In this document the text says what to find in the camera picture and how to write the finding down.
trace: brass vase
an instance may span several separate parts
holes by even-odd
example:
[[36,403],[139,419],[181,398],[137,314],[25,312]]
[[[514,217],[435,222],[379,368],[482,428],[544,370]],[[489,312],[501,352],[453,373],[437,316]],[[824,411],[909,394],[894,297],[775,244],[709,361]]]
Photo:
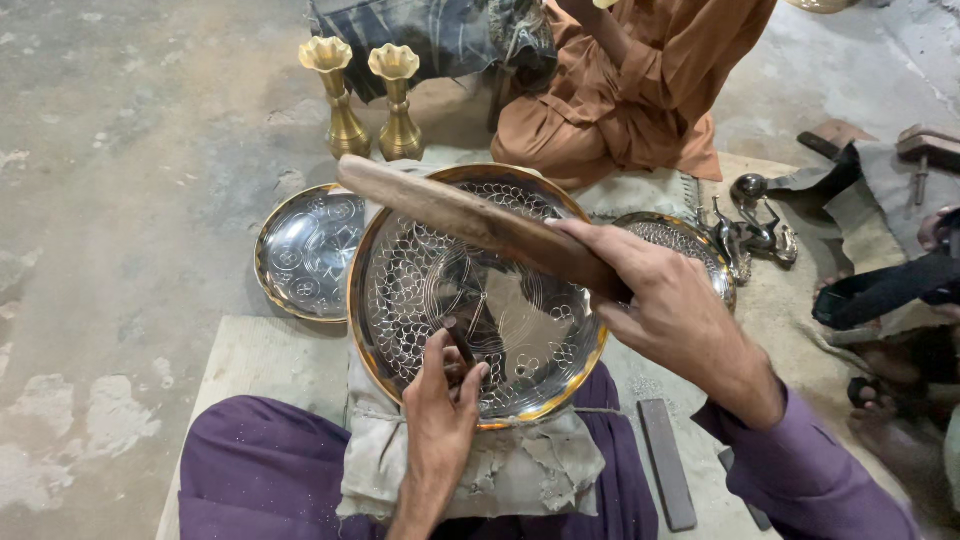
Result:
[[383,78],[387,85],[390,119],[380,130],[380,152],[387,161],[422,160],[423,133],[410,119],[410,100],[407,81],[420,69],[420,57],[410,47],[392,43],[373,49],[368,61],[373,75]]
[[338,37],[313,37],[300,46],[300,63],[320,73],[330,104],[330,131],[326,145],[337,160],[343,154],[370,156],[370,134],[350,108],[350,94],[344,86],[344,68],[353,51]]

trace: person sitting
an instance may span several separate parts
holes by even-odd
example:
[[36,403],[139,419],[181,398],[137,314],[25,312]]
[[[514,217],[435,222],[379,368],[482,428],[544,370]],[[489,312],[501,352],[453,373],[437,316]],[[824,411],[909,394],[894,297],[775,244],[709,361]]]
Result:
[[[919,538],[910,515],[777,377],[713,292],[703,263],[616,227],[553,226],[586,244],[634,291],[628,307],[594,296],[593,309],[621,343],[707,393],[693,419],[733,447],[728,487],[767,512],[784,538]],[[630,422],[604,411],[580,413],[606,460],[595,486],[597,516],[442,522],[467,464],[490,367],[473,367],[452,398],[444,364],[462,359],[450,345],[446,330],[430,337],[403,392],[407,469],[389,531],[365,516],[336,516],[347,431],[291,405],[242,396],[214,405],[190,428],[180,464],[181,538],[657,538],[657,508]],[[602,362],[573,403],[619,410]]]
[[547,0],[558,50],[546,91],[500,113],[491,153],[565,189],[617,168],[720,181],[710,108],[776,0]]

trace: gold rim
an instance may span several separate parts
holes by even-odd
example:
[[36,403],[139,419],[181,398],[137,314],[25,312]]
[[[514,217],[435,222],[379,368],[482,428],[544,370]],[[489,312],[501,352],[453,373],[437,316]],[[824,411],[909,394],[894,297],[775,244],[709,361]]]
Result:
[[723,254],[720,253],[720,250],[713,245],[713,242],[702,231],[685,222],[683,219],[659,212],[628,213],[627,215],[618,217],[616,221],[612,223],[612,225],[622,229],[625,226],[632,225],[638,221],[667,221],[671,225],[692,233],[697,240],[704,244],[707,250],[710,251],[710,253],[713,254],[713,256],[716,257],[720,262],[720,271],[723,273],[724,279],[727,280],[727,288],[730,290],[730,300],[728,302],[725,301],[725,304],[727,305],[727,309],[730,310],[730,313],[733,313],[736,310],[736,282],[733,280],[733,272],[730,270],[730,265],[727,263],[727,260],[724,258]]
[[[426,179],[436,182],[443,182],[444,184],[452,184],[454,182],[460,182],[465,178],[474,177],[481,174],[503,174],[505,172],[514,173],[527,180],[532,180],[539,184],[543,184],[547,188],[547,191],[560,198],[566,209],[572,211],[577,215],[577,217],[583,219],[587,223],[590,223],[590,218],[587,216],[587,213],[584,212],[584,210],[580,208],[580,205],[570,198],[570,196],[567,195],[566,191],[564,191],[562,188],[543,177],[534,175],[525,169],[514,167],[512,165],[503,165],[500,163],[471,163],[469,165],[453,165],[428,174]],[[357,256],[354,256],[353,261],[350,263],[350,275],[347,281],[347,318],[349,319],[350,327],[353,329],[353,345],[357,348],[357,351],[360,352],[360,356],[363,358],[364,367],[367,368],[367,373],[371,376],[371,378],[373,378],[373,381],[376,382],[376,385],[379,386],[385,394],[390,396],[390,399],[394,400],[397,405],[403,405],[402,393],[398,392],[395,386],[388,388],[387,385],[385,385],[383,381],[381,381],[376,375],[376,362],[373,359],[373,355],[371,355],[363,343],[361,343],[361,328],[359,320],[358,317],[353,316],[353,303],[358,300],[355,299],[354,296],[360,294],[357,292],[357,290],[359,288],[359,282],[362,278],[361,274],[363,273],[363,268],[357,266],[357,259],[360,258],[358,255],[366,253],[372,248],[374,237],[374,233],[372,232],[378,231],[380,227],[383,226],[383,223],[390,216],[391,212],[392,210],[388,208],[381,209],[364,230],[363,237],[360,239],[360,243],[357,245]],[[566,383],[566,388],[560,395],[543,403],[536,410],[527,411],[510,418],[491,418],[487,420],[481,420],[480,423],[477,424],[477,428],[480,430],[498,430],[502,428],[508,428],[516,424],[517,421],[530,422],[537,420],[549,414],[550,412],[553,412],[554,409],[566,402],[566,400],[568,400],[570,396],[572,396],[573,393],[580,388],[580,385],[584,383],[584,380],[587,380],[589,374],[593,372],[593,368],[596,367],[596,363],[600,360],[600,355],[603,354],[604,347],[607,345],[608,335],[609,331],[607,330],[607,327],[601,322],[600,329],[597,332],[596,347],[594,347],[593,351],[590,352],[589,356],[587,357],[587,365],[585,366],[584,371],[575,376],[573,379],[569,380]]]
[[341,186],[339,184],[315,185],[313,187],[305,189],[304,191],[301,191],[300,193],[294,195],[293,197],[290,197],[286,201],[283,201],[283,203],[281,203],[280,206],[276,207],[276,209],[270,214],[270,217],[267,218],[267,221],[263,223],[263,228],[260,229],[260,236],[256,238],[256,245],[253,246],[253,272],[256,274],[256,280],[260,283],[260,287],[263,288],[263,292],[267,293],[267,298],[269,298],[270,300],[273,300],[274,304],[280,306],[281,309],[283,309],[287,313],[290,313],[291,315],[296,315],[300,319],[306,319],[308,321],[316,321],[318,323],[346,323],[348,314],[349,314],[349,309],[347,311],[347,314],[345,314],[343,317],[332,318],[332,317],[321,317],[321,316],[318,316],[316,313],[307,313],[306,311],[303,311],[297,308],[296,306],[288,305],[287,302],[284,301],[282,298],[277,297],[277,295],[274,294],[274,291],[271,290],[270,286],[267,285],[267,276],[266,274],[263,273],[263,270],[260,269],[260,266],[261,266],[260,254],[263,253],[263,241],[267,237],[267,231],[270,229],[271,226],[274,225],[276,219],[279,217],[282,210],[287,209],[290,205],[292,205],[293,203],[295,203],[296,201],[298,201],[303,197],[306,197],[308,195],[313,195],[319,191],[327,192],[335,187],[341,187]]

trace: purple shalwar kameez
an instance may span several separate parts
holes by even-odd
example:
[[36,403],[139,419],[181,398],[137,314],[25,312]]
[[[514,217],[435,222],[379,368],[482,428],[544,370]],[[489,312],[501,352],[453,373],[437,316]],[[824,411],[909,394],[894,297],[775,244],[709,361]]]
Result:
[[[919,538],[909,514],[827,433],[806,403],[786,391],[775,428],[755,432],[707,404],[693,419],[736,461],[735,495],[767,512],[788,539]],[[578,407],[619,410],[603,363],[574,394]],[[467,518],[442,523],[433,538],[657,538],[658,517],[630,422],[581,413],[607,460],[597,480],[599,516]],[[230,398],[204,412],[187,434],[180,463],[183,540],[373,539],[386,529],[363,516],[336,516],[350,434],[331,422],[266,398]]]

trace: rope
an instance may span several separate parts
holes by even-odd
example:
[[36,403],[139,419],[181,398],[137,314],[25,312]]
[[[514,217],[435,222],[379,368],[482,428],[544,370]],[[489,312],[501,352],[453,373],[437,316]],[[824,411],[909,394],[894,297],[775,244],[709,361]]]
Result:
[[[581,406],[575,406],[572,408],[573,408],[573,412],[585,412],[590,414],[616,414],[619,416],[623,416],[624,418],[627,418],[626,413],[624,413],[621,410],[615,410],[612,408],[593,408],[593,407],[581,407]],[[385,420],[387,422],[397,422],[399,424],[406,424],[407,422],[406,417],[400,414],[386,414],[383,412],[377,412],[375,410],[370,410],[370,409],[356,409],[354,411],[354,415],[360,418],[371,418],[373,420]],[[505,420],[504,423],[513,427],[535,426],[537,424],[541,424],[543,422],[552,420],[553,418],[554,418],[554,415],[552,414],[547,415],[546,417],[540,418],[535,421],[526,421],[526,422],[511,418],[511,419]]]

